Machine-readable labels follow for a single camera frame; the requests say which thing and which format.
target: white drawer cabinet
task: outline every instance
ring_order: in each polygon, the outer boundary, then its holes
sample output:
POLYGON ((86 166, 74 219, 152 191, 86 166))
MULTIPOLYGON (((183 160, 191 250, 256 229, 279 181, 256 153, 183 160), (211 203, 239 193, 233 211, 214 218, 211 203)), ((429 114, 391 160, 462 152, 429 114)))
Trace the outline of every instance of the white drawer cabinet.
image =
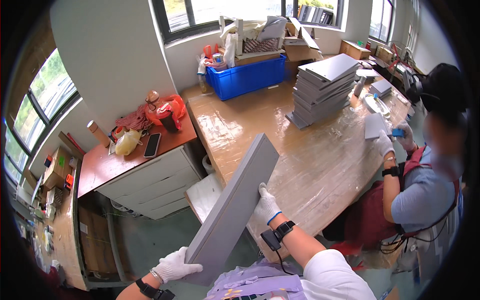
POLYGON ((183 192, 199 180, 181 146, 118 176, 96 191, 142 215, 159 219, 187 207, 183 192))

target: wooden table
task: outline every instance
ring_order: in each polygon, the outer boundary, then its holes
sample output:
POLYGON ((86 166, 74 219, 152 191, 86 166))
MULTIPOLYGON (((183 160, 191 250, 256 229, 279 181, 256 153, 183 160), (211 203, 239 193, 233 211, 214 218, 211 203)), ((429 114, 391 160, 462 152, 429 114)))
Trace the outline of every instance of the wooden table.
POLYGON ((86 284, 86 274, 84 262, 80 252, 80 235, 78 231, 78 210, 76 191, 78 188, 78 178, 80 168, 73 168, 74 184, 72 190, 68 193, 63 190, 63 198, 60 207, 57 208, 53 222, 46 220, 44 224, 38 223, 36 234, 38 240, 42 243, 41 251, 44 259, 44 265, 51 265, 52 260, 56 259, 65 272, 66 282, 70 286, 82 290, 88 290, 86 284), (54 250, 48 254, 43 246, 43 229, 52 226, 53 247, 54 250))
MULTIPOLYGON (((169 133, 163 126, 155 126, 150 129, 150 134, 162 133, 156 156, 160 156, 197 137, 192 121, 187 113, 180 118, 180 122, 181 129, 177 133, 169 133)), ((140 141, 143 145, 137 145, 135 150, 127 156, 108 155, 108 148, 100 144, 88 151, 84 155, 82 163, 78 197, 82 197, 89 191, 93 191, 102 184, 150 160, 149 158, 144 158, 148 137, 147 135, 142 137, 140 141)))
MULTIPOLYGON (((198 86, 181 96, 189 100, 193 124, 224 187, 255 135, 266 133, 280 154, 268 190, 283 213, 314 236, 359 195, 382 158, 373 142, 364 139, 363 119, 370 112, 355 96, 350 100, 355 111, 345 108, 304 130, 290 123, 285 114, 294 108, 294 84, 283 82, 278 88, 264 88, 227 101, 220 101, 215 94, 200 96, 198 86)), ((360 96, 368 88, 366 85, 360 96)), ((410 105, 393 98, 383 101, 396 125, 405 119, 410 105)), ((247 228, 264 255, 270 261, 278 260, 260 237, 267 225, 252 218, 247 228)), ((285 247, 280 252, 288 256, 285 247)))

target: black phone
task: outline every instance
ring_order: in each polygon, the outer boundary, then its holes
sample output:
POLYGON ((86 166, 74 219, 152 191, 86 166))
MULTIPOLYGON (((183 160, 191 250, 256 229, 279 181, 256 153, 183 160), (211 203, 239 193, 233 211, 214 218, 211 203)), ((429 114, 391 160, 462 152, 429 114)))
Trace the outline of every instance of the black phone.
POLYGON ((155 133, 150 135, 150 137, 148 138, 147 147, 145 148, 145 158, 153 158, 156 156, 156 152, 158 151, 158 145, 160 145, 161 137, 161 133, 155 133))

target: red apron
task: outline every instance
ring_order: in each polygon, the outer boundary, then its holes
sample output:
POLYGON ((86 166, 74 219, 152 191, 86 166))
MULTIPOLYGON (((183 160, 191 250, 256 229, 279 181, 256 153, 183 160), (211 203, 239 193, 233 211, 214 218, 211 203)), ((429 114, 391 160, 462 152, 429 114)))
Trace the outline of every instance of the red apron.
MULTIPOLYGON (((399 176, 400 190, 405 187, 405 175, 414 168, 431 168, 430 164, 421 164, 420 159, 425 147, 419 148, 412 154, 410 160, 405 162, 403 175, 399 176)), ((446 214, 430 227, 435 226, 456 206, 456 199, 459 192, 459 181, 454 181, 455 201, 448 209, 446 214)), ((422 230, 405 233, 399 224, 388 222, 384 217, 383 208, 384 182, 375 181, 372 187, 363 194, 360 199, 352 205, 350 213, 345 221, 345 240, 358 245, 363 245, 364 249, 378 249, 380 241, 390 238, 396 234, 404 234, 406 237, 416 235, 422 230)))

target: green floor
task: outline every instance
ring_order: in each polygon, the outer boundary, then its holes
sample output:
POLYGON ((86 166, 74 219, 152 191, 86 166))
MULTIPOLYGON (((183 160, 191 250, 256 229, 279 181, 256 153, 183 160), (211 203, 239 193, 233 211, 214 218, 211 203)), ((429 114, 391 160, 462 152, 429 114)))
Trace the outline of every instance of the green floor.
MULTIPOLYGON (((423 114, 416 109, 416 113, 410 121, 414 131, 414 140, 418 145, 423 145, 422 137, 423 114)), ((394 145, 398 161, 406 159, 406 153, 399 143, 394 145)), ((367 185, 367 190, 375 180, 381 180, 381 169, 375 174, 372 181, 367 185)), ((157 265, 158 259, 178 250, 181 246, 188 246, 200 228, 200 222, 191 209, 179 211, 168 218, 153 221, 134 219, 132 217, 116 217, 124 234, 127 255, 130 259, 131 271, 136 276, 147 274, 150 268, 157 265)), ((258 257, 258 247, 252 241, 251 236, 245 231, 235 245, 226 265, 225 271, 232 270, 235 266, 249 266, 258 257)), ((390 270, 366 270, 358 274, 369 284, 377 298, 386 291, 397 285, 401 299, 414 299, 420 291, 420 287, 414 285, 412 273, 400 273, 392 275, 390 270)), ((172 281, 163 286, 177 295, 176 299, 203 299, 210 288, 190 285, 172 281)))

